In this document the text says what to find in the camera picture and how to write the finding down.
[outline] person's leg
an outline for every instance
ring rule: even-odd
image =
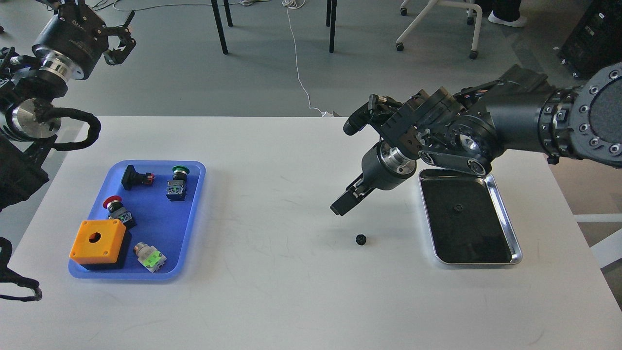
[[[521,17],[521,0],[494,0],[494,16],[506,22],[514,22]]]
[[[489,13],[493,10],[493,0],[475,0],[475,4],[480,5],[482,13]]]
[[[524,27],[527,18],[521,16],[520,7],[521,0],[493,0],[493,12],[488,16],[488,20],[510,27]]]

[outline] white chair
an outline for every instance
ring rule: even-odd
[[[622,222],[622,214],[585,214],[575,215],[577,222]],[[609,237],[592,245],[592,254],[600,268],[622,258],[622,229],[613,232]]]
[[[402,16],[406,16],[408,10],[406,9],[406,5],[410,2],[410,0],[404,0],[401,7]],[[458,7],[461,9],[467,9],[467,24],[473,24],[473,12],[475,12],[475,31],[473,33],[473,44],[471,45],[471,53],[469,54],[469,58],[475,60],[477,58],[477,45],[480,41],[480,27],[481,27],[481,7],[475,4],[475,0],[458,0],[458,1],[450,1],[450,0],[429,0],[428,4],[421,10],[421,13],[412,21],[412,23],[406,28],[406,30],[402,33],[402,35],[397,38],[395,41],[396,49],[398,51],[404,50],[404,38],[413,30],[415,27],[421,22],[421,20],[425,17],[425,15],[430,12],[430,10],[435,6],[448,6],[448,7]]]

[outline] blue tray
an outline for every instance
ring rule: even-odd
[[[128,165],[133,165],[139,173],[153,173],[153,185],[135,185],[126,191],[121,185],[121,177]],[[190,170],[187,194],[185,201],[170,202],[166,197],[166,185],[172,179],[172,168],[176,165],[183,165]],[[167,280],[176,276],[183,267],[188,250],[205,173],[204,165],[196,161],[127,160],[113,165],[101,185],[88,220],[107,219],[109,212],[102,203],[109,196],[121,196],[123,206],[136,220],[136,226],[129,230],[132,239],[125,265],[120,269],[91,271],[70,259],[67,267],[69,273],[76,278],[112,280]],[[160,270],[151,273],[138,262],[132,250],[138,242],[153,245],[166,256],[167,260]]]

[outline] black table leg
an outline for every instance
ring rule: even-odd
[[[231,20],[231,10],[229,9],[229,0],[224,0],[225,2],[225,14],[227,16],[227,26],[229,28],[233,27],[233,21]]]
[[[337,15],[337,0],[330,0],[330,46],[328,51],[332,54],[335,51],[335,16]]]
[[[331,6],[332,1],[331,0],[327,0],[326,1],[326,26],[330,27],[330,6]]]
[[[223,31],[223,22],[220,19],[220,10],[216,0],[211,0],[211,9],[214,10],[214,19],[216,20],[216,28],[218,29],[218,37],[220,38],[220,47],[223,48],[223,54],[228,55],[227,42],[225,41],[225,32]]]

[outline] white table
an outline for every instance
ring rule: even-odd
[[[435,261],[419,183],[329,209],[378,136],[342,118],[102,117],[69,152],[13,270],[43,300],[0,301],[2,349],[619,349],[622,313],[542,155],[493,174],[524,258]],[[68,252],[124,159],[207,167],[188,259],[164,283],[79,280]],[[355,244],[357,234],[368,243]]]

